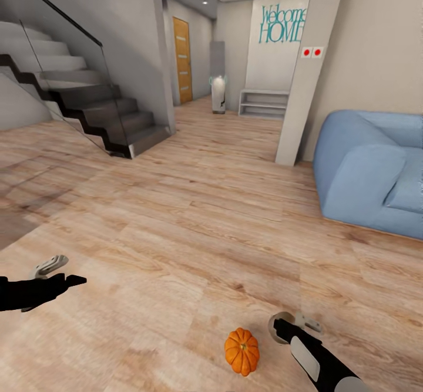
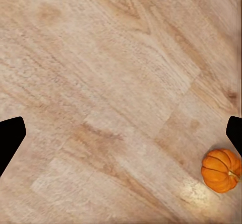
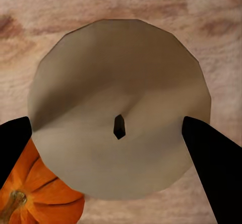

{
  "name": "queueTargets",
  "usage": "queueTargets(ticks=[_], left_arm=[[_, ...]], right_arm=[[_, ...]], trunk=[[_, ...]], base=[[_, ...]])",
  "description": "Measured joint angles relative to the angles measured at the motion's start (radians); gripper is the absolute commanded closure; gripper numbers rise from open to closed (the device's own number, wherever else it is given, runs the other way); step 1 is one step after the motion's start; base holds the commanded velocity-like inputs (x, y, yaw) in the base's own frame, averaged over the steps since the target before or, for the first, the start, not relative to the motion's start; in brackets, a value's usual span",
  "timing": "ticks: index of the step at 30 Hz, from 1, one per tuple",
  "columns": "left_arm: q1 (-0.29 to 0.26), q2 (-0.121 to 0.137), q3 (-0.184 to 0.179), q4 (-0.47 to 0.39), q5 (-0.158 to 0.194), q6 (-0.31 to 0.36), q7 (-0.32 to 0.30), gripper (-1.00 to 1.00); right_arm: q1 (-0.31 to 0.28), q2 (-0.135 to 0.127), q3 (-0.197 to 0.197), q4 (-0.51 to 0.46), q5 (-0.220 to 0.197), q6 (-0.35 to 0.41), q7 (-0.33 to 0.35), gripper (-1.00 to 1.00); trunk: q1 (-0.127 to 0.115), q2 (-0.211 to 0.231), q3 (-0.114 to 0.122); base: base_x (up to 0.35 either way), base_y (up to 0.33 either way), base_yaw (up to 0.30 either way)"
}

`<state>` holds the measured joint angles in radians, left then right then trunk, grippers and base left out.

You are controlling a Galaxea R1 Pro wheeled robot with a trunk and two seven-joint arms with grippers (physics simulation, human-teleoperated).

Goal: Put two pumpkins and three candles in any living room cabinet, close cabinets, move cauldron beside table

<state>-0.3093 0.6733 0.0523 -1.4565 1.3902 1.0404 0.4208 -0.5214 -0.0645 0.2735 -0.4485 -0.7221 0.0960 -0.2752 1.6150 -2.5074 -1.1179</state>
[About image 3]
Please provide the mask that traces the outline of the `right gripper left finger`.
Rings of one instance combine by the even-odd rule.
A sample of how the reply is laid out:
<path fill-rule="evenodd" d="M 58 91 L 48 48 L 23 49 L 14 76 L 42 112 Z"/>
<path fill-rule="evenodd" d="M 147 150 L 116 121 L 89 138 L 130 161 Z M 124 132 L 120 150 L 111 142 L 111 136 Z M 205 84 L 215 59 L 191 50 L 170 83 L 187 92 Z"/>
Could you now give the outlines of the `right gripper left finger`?
<path fill-rule="evenodd" d="M 0 125 L 0 190 L 32 135 L 29 117 Z"/>

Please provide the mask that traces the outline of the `pillar candle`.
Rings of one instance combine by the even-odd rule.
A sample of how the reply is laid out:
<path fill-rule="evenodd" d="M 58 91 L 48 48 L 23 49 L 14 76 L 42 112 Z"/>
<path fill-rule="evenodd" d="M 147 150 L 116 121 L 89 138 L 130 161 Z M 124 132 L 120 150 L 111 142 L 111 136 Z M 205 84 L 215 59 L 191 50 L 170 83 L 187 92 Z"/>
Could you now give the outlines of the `pillar candle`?
<path fill-rule="evenodd" d="M 193 165 L 185 116 L 210 125 L 198 60 L 140 19 L 99 19 L 65 34 L 39 62 L 28 97 L 31 139 L 74 190 L 138 200 Z"/>

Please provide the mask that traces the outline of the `pumpkin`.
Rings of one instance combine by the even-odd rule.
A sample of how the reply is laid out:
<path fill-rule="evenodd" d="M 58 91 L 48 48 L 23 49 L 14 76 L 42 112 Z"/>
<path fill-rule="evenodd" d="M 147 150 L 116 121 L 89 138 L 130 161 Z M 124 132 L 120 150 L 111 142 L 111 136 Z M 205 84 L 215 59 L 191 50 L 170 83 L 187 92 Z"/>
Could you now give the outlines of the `pumpkin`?
<path fill-rule="evenodd" d="M 84 195 L 48 169 L 30 138 L 0 190 L 0 224 L 76 224 Z"/>

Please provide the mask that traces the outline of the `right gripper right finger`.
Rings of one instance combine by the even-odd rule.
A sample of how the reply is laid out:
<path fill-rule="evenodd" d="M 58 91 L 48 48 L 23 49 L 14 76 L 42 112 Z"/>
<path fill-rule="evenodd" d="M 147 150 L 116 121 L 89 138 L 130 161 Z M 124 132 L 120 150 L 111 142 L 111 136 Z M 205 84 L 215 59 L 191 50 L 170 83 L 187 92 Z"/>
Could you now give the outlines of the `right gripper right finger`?
<path fill-rule="evenodd" d="M 182 135 L 218 224 L 242 224 L 242 147 L 188 116 Z"/>

